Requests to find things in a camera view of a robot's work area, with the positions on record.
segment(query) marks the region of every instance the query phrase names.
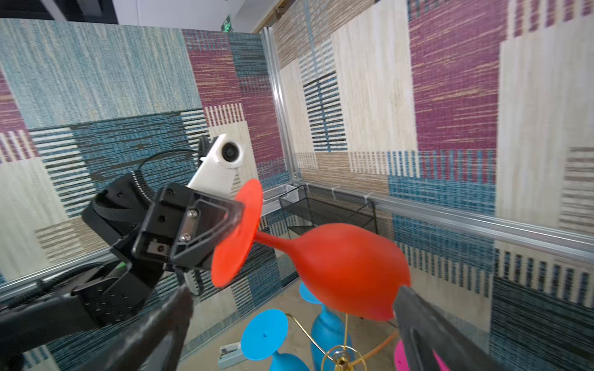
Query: green exit sign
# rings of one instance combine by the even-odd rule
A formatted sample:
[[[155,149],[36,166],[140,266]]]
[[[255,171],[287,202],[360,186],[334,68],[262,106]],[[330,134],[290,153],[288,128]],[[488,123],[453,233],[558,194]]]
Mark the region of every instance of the green exit sign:
[[[223,22],[223,25],[221,26],[221,31],[222,32],[233,31],[233,27],[231,27],[231,17],[229,15],[227,16],[227,19],[225,19],[225,22]]]

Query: screw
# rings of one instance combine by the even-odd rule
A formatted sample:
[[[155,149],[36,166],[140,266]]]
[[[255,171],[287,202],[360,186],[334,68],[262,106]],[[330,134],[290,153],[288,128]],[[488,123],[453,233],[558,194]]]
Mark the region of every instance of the screw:
[[[181,242],[187,242],[187,241],[190,241],[191,239],[192,239],[192,236],[190,236],[189,233],[184,233],[179,237],[179,240]]]

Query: patterned carpet wall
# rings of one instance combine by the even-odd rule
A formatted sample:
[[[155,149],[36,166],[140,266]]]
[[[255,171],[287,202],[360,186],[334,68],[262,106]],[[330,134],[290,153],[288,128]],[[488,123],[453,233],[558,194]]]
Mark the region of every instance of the patterned carpet wall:
[[[0,283],[105,248],[80,217],[89,199],[200,135],[245,144],[234,191],[252,178],[264,188],[289,181],[259,35],[2,19],[0,66]],[[154,188],[195,170],[185,155],[143,167]],[[287,237],[286,225],[276,212],[260,228]],[[295,278],[287,256],[260,245],[223,290],[204,272],[183,354]],[[163,278],[131,321],[26,352],[27,367],[77,369],[175,287]]]
[[[594,233],[592,0],[297,0],[304,180]],[[594,267],[388,213],[413,288],[510,370],[594,369]]]

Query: white wall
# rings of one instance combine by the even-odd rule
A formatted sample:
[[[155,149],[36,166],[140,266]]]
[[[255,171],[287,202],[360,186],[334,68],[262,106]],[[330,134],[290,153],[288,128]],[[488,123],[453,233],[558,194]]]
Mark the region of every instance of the white wall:
[[[236,32],[252,32],[278,0],[113,0],[120,24],[220,31],[228,15]]]

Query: camera lens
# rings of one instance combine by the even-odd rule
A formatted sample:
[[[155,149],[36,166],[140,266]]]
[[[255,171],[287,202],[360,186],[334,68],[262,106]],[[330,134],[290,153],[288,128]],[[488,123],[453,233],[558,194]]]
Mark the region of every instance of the camera lens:
[[[226,143],[223,146],[223,158],[225,161],[233,162],[239,157],[239,148],[234,143]]]

